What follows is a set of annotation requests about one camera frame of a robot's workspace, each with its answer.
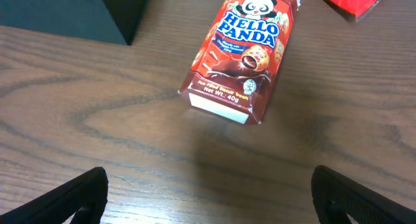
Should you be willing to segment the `red Hello Panda box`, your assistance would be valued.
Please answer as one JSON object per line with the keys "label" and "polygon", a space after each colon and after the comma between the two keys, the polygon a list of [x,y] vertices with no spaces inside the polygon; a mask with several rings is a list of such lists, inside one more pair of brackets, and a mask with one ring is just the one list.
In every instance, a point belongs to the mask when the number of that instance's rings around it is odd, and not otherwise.
{"label": "red Hello Panda box", "polygon": [[300,0],[225,0],[178,93],[196,108],[261,124]]}

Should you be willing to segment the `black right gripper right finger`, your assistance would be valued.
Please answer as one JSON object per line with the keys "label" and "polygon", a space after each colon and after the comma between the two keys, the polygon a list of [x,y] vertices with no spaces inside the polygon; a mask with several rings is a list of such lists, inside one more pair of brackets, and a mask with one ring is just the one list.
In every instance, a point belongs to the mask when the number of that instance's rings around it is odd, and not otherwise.
{"label": "black right gripper right finger", "polygon": [[311,178],[313,205],[323,224],[414,224],[415,211],[319,165]]}

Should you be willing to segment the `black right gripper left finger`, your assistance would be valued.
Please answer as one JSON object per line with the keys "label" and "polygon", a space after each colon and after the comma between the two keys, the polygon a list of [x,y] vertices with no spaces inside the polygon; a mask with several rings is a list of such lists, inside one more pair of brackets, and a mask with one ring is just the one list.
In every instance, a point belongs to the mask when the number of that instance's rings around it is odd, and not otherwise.
{"label": "black right gripper left finger", "polygon": [[107,204],[109,181],[103,167],[93,168],[36,199],[1,215],[4,224],[99,224]]}

